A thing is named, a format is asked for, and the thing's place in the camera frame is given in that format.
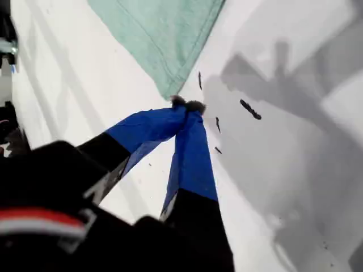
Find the mint green fabric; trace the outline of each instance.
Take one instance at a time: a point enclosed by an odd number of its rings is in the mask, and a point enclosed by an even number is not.
[[[168,99],[187,80],[224,0],[88,0]]]

